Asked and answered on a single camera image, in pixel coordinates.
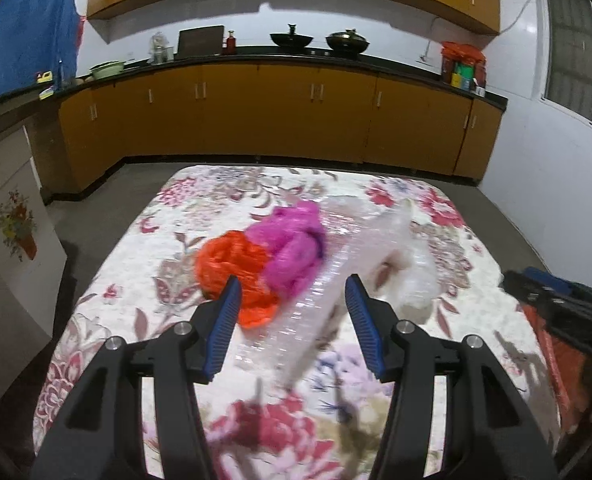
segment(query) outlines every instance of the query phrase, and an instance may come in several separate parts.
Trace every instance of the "window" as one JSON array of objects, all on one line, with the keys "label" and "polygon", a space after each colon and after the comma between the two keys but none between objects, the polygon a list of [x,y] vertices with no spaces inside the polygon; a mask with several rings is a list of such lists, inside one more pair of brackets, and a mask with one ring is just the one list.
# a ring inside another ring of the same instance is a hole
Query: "window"
[{"label": "window", "polygon": [[592,3],[544,1],[549,52],[543,99],[592,123]]}]

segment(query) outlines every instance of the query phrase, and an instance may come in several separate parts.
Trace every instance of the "floor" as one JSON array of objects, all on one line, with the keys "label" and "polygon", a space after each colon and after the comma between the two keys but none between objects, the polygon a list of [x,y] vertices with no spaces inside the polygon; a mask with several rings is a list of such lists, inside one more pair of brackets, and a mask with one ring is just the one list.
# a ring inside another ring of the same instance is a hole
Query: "floor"
[{"label": "floor", "polygon": [[[31,420],[48,362],[71,314],[98,268],[133,219],[160,187],[187,162],[127,164],[81,202],[53,202],[48,213],[64,250],[67,267],[61,285],[54,342],[44,349],[0,401],[0,444],[26,471],[32,461]],[[502,270],[534,266],[538,256],[516,228],[473,186],[423,178],[452,199],[467,224],[486,245]]]}]

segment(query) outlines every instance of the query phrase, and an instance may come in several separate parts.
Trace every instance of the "blue curtain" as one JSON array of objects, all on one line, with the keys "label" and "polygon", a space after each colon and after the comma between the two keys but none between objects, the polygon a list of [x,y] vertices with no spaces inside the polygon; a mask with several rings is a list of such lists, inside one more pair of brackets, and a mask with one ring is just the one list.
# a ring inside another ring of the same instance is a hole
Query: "blue curtain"
[{"label": "blue curtain", "polygon": [[74,0],[0,0],[0,94],[29,86],[36,72],[76,75],[80,17]]}]

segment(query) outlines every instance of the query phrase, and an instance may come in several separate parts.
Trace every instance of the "blue object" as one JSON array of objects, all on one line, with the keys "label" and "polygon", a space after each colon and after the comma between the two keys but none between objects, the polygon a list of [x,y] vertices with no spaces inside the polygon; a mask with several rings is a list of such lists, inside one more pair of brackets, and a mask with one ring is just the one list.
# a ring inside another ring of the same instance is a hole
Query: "blue object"
[{"label": "blue object", "polygon": [[222,369],[227,348],[229,348],[229,341],[231,341],[231,334],[234,331],[238,317],[242,288],[237,278],[230,279],[230,281],[231,284],[227,284],[228,286],[225,287],[220,298],[218,298],[218,302],[222,303],[222,307],[207,339],[205,364],[202,367],[202,372],[209,381]]},{"label": "blue object", "polygon": [[0,0],[0,94],[30,86],[37,72],[76,75],[80,16],[74,0]]},{"label": "blue object", "polygon": [[361,293],[361,289],[353,277],[348,278],[345,283],[345,303],[353,323],[353,329],[356,331],[367,368],[377,379],[380,379],[385,371],[382,343],[367,309],[366,301],[367,298]]},{"label": "blue object", "polygon": [[557,293],[565,296],[570,296],[572,288],[569,286],[569,282],[561,278],[545,272],[544,270],[537,269],[536,267],[527,267],[522,273],[529,279],[540,283],[541,285],[550,286]]}]

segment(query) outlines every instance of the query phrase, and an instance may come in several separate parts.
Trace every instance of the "flower pot decal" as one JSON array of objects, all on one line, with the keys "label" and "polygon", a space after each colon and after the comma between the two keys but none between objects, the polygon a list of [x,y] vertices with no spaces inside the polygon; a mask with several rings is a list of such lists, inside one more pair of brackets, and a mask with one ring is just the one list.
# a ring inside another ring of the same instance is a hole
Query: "flower pot decal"
[{"label": "flower pot decal", "polygon": [[29,260],[36,257],[38,248],[33,238],[36,223],[33,221],[33,211],[27,208],[28,199],[18,190],[9,192],[7,202],[0,204],[0,232],[4,236],[4,244],[9,247],[11,256],[16,254],[22,261],[22,253]]}]

